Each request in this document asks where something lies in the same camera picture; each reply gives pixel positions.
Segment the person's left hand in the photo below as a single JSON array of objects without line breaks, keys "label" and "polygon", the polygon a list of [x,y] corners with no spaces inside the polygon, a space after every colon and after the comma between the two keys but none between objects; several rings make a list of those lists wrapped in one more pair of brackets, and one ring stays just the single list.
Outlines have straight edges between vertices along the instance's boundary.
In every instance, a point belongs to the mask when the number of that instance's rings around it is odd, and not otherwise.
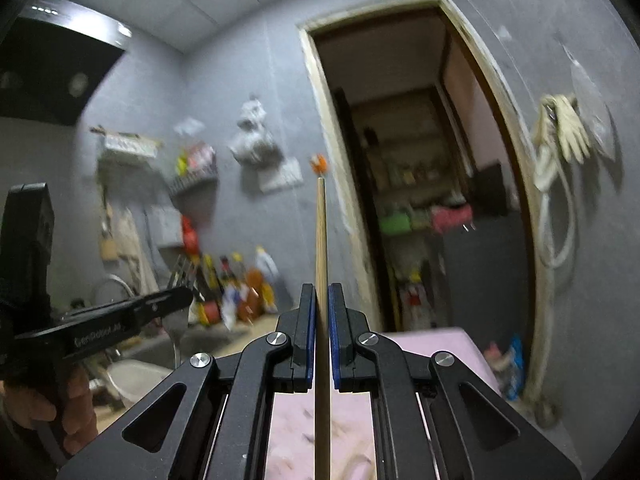
[{"label": "person's left hand", "polygon": [[[65,432],[63,448],[70,455],[75,455],[90,443],[99,431],[89,378],[81,366],[74,368],[65,388],[66,403],[61,418]],[[9,386],[2,382],[1,395],[9,419],[22,428],[33,430],[35,422],[54,422],[58,417],[56,407],[35,390]]]}]

